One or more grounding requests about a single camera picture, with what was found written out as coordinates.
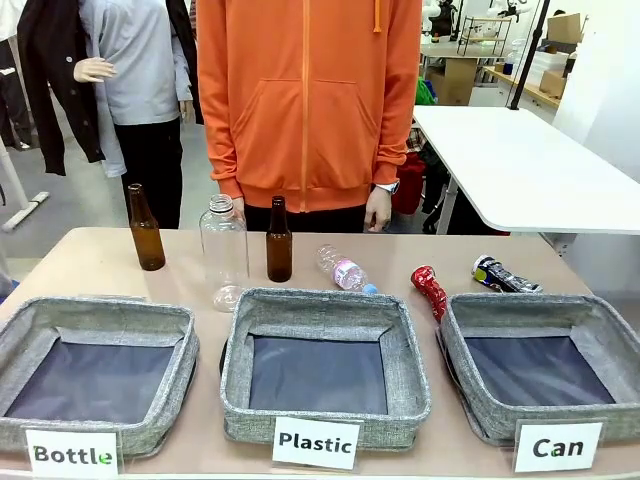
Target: beer bottle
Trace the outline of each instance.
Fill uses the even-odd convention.
[[[291,278],[293,263],[293,236],[287,227],[284,197],[271,199],[271,225],[267,230],[267,275],[273,282],[286,282]]]
[[[138,252],[138,261],[143,270],[153,271],[164,267],[164,249],[160,239],[158,222],[149,209],[142,185],[129,185],[129,206],[131,208],[131,233]]]

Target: white sign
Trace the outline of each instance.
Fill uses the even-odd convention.
[[[352,470],[360,425],[276,418],[273,461]]]
[[[602,423],[523,425],[515,471],[553,472],[591,468]]]
[[[118,476],[115,433],[27,430],[31,470],[36,477]]]

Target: hoodie drawstring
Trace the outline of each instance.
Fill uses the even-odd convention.
[[[380,0],[375,1],[375,27],[373,29],[373,33],[382,32],[382,28],[380,28]]]

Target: person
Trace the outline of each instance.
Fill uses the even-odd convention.
[[[18,142],[13,137],[10,119]],[[17,150],[31,148],[29,111],[9,40],[0,42],[0,135],[7,147],[15,147]]]
[[[212,178],[249,230],[379,232],[405,161],[421,0],[198,0]]]

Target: black pants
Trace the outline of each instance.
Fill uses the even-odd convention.
[[[271,222],[271,209],[245,205],[247,229],[266,232]],[[287,212],[287,225],[292,232],[362,233],[364,231],[365,205],[339,210],[323,210],[310,213]]]
[[[9,41],[0,42],[0,69],[16,68],[16,63],[11,54]],[[14,146],[15,140],[11,132],[11,123],[21,142],[31,144],[31,123],[27,102],[24,99],[22,85],[18,71],[7,76],[0,74],[0,135],[2,142],[8,146]]]
[[[160,228],[178,228],[182,202],[180,118],[166,123],[115,127],[127,166],[122,187],[129,218],[127,187],[140,183]]]

